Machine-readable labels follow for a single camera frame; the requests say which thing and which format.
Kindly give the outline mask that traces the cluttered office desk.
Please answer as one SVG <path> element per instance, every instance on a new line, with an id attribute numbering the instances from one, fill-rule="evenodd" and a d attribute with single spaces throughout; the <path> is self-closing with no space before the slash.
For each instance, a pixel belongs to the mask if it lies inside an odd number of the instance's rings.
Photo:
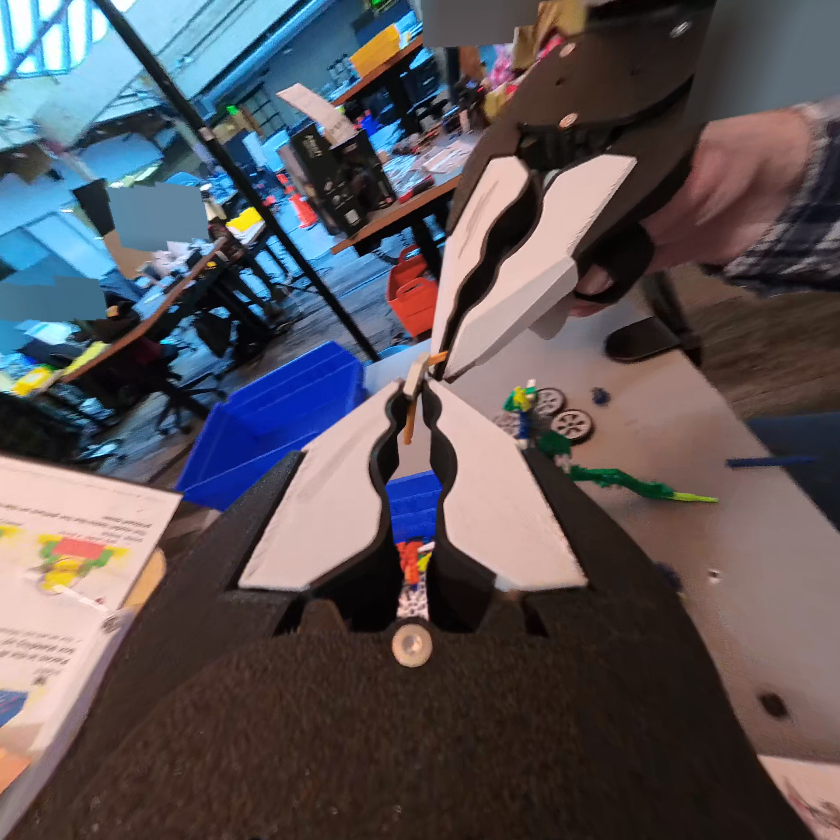
<path id="1" fill-rule="evenodd" d="M 95 371 L 111 368 L 130 371 L 131 375 L 140 371 L 139 376 L 143 376 L 148 368 L 145 355 L 135 353 L 133 347 L 137 342 L 148 338 L 158 322 L 169 310 L 179 305 L 184 297 L 199 302 L 207 293 L 212 292 L 219 297 L 221 306 L 227 309 L 236 321 L 246 326 L 246 332 L 252 333 L 258 344 L 266 344 L 273 340 L 277 331 L 267 321 L 258 318 L 231 288 L 229 279 L 234 268 L 238 266 L 238 260 L 224 260 L 224 245 L 224 239 L 215 241 L 213 248 L 199 259 L 187 275 L 167 288 L 163 301 L 148 318 L 115 343 L 108 344 L 86 363 L 71 364 L 63 371 L 54 373 L 48 386 L 59 382 L 79 382 L 83 377 L 93 375 Z"/>

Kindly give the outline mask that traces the office chair with black base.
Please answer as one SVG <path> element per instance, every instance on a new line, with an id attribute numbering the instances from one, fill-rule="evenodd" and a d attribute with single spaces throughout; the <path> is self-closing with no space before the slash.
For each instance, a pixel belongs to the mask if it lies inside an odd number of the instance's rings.
<path id="1" fill-rule="evenodd" d="M 650 316 L 609 334 L 604 342 L 605 357 L 619 364 L 636 364 L 679 351 L 700 368 L 702 341 L 688 321 L 670 274 L 659 271 L 646 276 L 641 288 Z"/>

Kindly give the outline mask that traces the orange toy rod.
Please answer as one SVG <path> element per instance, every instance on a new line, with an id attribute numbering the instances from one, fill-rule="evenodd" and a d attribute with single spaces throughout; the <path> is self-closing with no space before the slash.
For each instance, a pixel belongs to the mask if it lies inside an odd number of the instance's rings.
<path id="1" fill-rule="evenodd" d="M 417 419 L 417 403 L 424 387 L 430 367 L 434 368 L 447 359 L 448 352 L 420 353 L 408 369 L 403 385 L 406 399 L 406 421 L 403 428 L 402 440 L 405 446 L 413 441 L 415 423 Z"/>

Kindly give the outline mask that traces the orange plastic bin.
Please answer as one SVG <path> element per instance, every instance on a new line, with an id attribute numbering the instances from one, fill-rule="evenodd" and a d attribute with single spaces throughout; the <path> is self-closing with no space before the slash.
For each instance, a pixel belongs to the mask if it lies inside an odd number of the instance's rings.
<path id="1" fill-rule="evenodd" d="M 429 333 L 434 324 L 438 279 L 415 246 L 406 247 L 388 275 L 385 300 L 413 339 Z"/>

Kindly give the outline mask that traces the green wheeled toy model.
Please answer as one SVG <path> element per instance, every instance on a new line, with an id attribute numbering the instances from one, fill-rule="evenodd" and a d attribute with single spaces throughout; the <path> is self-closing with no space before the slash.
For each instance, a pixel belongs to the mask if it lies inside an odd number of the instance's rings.
<path id="1" fill-rule="evenodd" d="M 716 505 L 719 500 L 680 492 L 663 482 L 640 479 L 617 468 L 583 466 L 575 451 L 595 433 L 595 421 L 588 412 L 568 407 L 566 394 L 555 386 L 539 386 L 534 379 L 517 385 L 492 422 L 521 450 L 535 449 L 577 484 L 603 489 L 622 488 L 651 501 Z"/>

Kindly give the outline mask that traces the instruction booklet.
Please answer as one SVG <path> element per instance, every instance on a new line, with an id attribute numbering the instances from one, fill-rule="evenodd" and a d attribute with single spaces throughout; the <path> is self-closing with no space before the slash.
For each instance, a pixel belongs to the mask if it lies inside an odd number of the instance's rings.
<path id="1" fill-rule="evenodd" d="M 2 456 L 2 795 L 40 785 L 76 737 L 181 498 Z"/>

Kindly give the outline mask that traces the black cardboard box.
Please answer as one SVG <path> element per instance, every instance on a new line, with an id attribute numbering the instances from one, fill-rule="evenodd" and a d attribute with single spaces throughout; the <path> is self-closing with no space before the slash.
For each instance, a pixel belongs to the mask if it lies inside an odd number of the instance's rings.
<path id="1" fill-rule="evenodd" d="M 357 130 L 330 143 L 313 123 L 293 133 L 287 143 L 308 197 L 332 235 L 353 237 L 371 215 L 392 207 L 397 196 L 367 132 Z"/>

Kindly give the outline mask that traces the white printed instruction sheet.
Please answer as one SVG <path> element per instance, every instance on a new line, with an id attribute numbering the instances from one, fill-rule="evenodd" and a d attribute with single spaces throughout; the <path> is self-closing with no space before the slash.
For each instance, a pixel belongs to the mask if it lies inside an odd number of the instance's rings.
<path id="1" fill-rule="evenodd" d="M 839 838 L 838 763 L 765 755 L 759 760 L 814 838 Z"/>

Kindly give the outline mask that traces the blue plastic bin with label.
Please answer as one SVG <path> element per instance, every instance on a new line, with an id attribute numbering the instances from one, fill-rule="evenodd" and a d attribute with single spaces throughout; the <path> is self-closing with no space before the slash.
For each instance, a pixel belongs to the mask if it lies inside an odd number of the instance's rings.
<path id="1" fill-rule="evenodd" d="M 415 536 L 435 542 L 438 499 L 442 490 L 435 473 L 426 471 L 393 479 L 385 489 L 391 506 L 395 546 Z"/>

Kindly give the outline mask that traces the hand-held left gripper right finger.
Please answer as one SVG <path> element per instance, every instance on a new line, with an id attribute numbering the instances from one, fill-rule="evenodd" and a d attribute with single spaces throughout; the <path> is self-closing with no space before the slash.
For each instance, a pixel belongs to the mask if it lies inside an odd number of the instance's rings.
<path id="1" fill-rule="evenodd" d="M 478 629 L 494 595 L 589 581 L 525 454 L 446 385 L 423 386 L 429 463 L 440 482 L 428 604 L 441 629 Z"/>

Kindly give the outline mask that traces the pile of construction toy pieces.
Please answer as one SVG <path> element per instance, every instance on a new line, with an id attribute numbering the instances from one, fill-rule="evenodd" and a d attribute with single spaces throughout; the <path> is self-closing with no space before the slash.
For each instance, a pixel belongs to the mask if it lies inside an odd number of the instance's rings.
<path id="1" fill-rule="evenodd" d="M 411 537 L 396 545 L 402 571 L 402 584 L 396 605 L 396 618 L 399 621 L 429 621 L 427 572 L 434 555 L 434 546 L 433 540 L 422 536 Z"/>

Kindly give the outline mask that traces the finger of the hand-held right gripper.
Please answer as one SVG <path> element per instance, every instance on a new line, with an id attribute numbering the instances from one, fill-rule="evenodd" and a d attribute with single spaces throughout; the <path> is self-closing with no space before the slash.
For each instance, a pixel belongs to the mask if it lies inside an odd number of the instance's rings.
<path id="1" fill-rule="evenodd" d="M 491 359 L 572 293 L 579 279 L 573 252 L 636 165 L 599 154 L 554 175 L 542 188 L 537 223 L 499 267 L 489 293 L 465 317 L 455 339 L 455 379 Z"/>
<path id="2" fill-rule="evenodd" d="M 501 262 L 531 234 L 542 193 L 539 179 L 518 157 L 497 157 L 482 172 L 444 248 L 430 354 L 442 381 L 455 371 L 455 339 L 466 314 L 487 296 Z"/>

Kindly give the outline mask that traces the black floor stand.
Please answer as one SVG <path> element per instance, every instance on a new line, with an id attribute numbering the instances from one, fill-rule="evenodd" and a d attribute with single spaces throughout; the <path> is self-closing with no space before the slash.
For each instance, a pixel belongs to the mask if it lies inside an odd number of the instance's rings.
<path id="1" fill-rule="evenodd" d="M 288 255 L 297 264 L 303 275 L 308 279 L 310 287 L 316 291 L 331 312 L 350 333 L 353 340 L 360 347 L 367 359 L 372 362 L 379 361 L 381 356 L 377 353 L 373 343 L 364 335 L 357 322 L 354 321 L 351 315 L 333 294 L 331 289 L 322 280 L 318 272 L 307 261 L 300 252 L 299 248 L 287 235 L 286 231 L 277 222 L 275 216 L 266 207 L 264 201 L 259 197 L 257 190 L 253 187 L 249 178 L 238 167 L 231 154 L 227 152 L 225 147 L 217 139 L 215 133 L 200 117 L 188 98 L 183 95 L 181 89 L 163 68 L 162 64 L 144 43 L 126 17 L 114 6 L 111 1 L 95 1 L 94 5 L 99 9 L 99 11 L 101 11 L 111 28 L 118 34 L 131 54 L 139 61 L 142 68 L 146 71 L 154 84 L 161 90 L 166 100 L 172 105 L 173 109 L 196 134 L 204 149 L 231 178 L 237 186 L 237 189 L 255 207 L 268 230 L 275 238 L 278 239 L 280 245 L 286 250 L 286 252 L 288 252 Z"/>

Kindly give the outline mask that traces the white paper sign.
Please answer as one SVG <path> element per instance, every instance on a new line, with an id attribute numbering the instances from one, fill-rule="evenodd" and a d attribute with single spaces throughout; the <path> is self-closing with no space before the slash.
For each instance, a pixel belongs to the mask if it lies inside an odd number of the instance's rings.
<path id="1" fill-rule="evenodd" d="M 355 124 L 339 108 L 299 82 L 278 91 L 276 95 L 316 123 L 331 146 L 352 140 L 358 133 Z"/>

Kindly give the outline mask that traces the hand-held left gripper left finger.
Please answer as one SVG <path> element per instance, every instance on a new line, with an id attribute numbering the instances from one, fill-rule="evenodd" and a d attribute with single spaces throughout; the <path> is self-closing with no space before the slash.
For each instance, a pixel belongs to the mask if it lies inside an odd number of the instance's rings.
<path id="1" fill-rule="evenodd" d="M 329 599 L 358 628 L 392 623 L 403 572 L 385 484 L 403 426 L 395 379 L 308 443 L 238 588 Z"/>

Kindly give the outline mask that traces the orange traffic cone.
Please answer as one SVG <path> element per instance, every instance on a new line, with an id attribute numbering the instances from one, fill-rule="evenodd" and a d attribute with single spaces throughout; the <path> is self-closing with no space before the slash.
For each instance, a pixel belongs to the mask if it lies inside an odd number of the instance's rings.
<path id="1" fill-rule="evenodd" d="M 277 174 L 283 193 L 297 217 L 299 228 L 309 230 L 319 223 L 319 218 L 308 201 L 298 192 L 293 182 L 283 173 Z"/>

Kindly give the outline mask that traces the person's right hand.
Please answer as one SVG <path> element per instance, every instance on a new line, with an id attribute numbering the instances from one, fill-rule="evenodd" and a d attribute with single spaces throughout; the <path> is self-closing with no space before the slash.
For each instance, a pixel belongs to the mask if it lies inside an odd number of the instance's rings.
<path id="1" fill-rule="evenodd" d="M 723 267 L 756 245 L 805 180 L 816 125 L 799 107 L 709 122 L 684 185 L 644 221 L 650 270 Z"/>

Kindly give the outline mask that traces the wooden office desk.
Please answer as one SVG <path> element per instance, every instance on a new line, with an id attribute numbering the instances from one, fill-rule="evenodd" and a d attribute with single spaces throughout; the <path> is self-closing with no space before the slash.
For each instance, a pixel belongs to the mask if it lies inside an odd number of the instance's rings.
<path id="1" fill-rule="evenodd" d="M 357 233 L 335 237 L 330 254 L 336 256 L 351 249 L 357 256 L 366 256 L 377 250 L 383 240 L 409 232 L 433 277 L 438 278 L 442 266 L 439 246 L 445 240 L 448 211 L 466 158 L 479 138 L 478 132 L 462 133 L 437 140 L 426 154 L 397 156 L 397 173 L 408 177 L 408 190 L 393 205 L 373 212 Z M 426 223 L 430 217 L 436 219 L 443 232 L 438 237 Z"/>

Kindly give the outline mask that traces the empty blue plastic bin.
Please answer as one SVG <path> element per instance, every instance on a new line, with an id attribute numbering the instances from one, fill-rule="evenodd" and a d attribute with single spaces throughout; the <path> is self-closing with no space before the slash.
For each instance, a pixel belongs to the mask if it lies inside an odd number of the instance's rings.
<path id="1" fill-rule="evenodd" d="M 225 511 L 364 399 L 362 362 L 336 342 L 323 343 L 216 404 L 175 490 L 195 505 Z"/>

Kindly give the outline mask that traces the person's right forearm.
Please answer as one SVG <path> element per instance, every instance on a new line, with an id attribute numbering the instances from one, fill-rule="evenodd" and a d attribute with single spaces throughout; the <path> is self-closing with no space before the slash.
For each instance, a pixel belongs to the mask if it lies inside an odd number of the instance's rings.
<path id="1" fill-rule="evenodd" d="M 798 192 L 743 255 L 725 266 L 700 265 L 705 274 L 761 297 L 839 292 L 839 97 L 795 108 L 814 140 Z"/>

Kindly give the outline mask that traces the round wooden board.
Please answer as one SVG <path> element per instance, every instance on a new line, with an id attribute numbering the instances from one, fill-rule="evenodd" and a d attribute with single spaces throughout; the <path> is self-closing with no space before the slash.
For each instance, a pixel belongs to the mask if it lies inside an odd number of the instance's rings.
<path id="1" fill-rule="evenodd" d="M 122 617 L 131 625 L 142 612 L 152 595 L 159 589 L 167 572 L 167 562 L 162 548 L 153 552 L 122 605 Z"/>

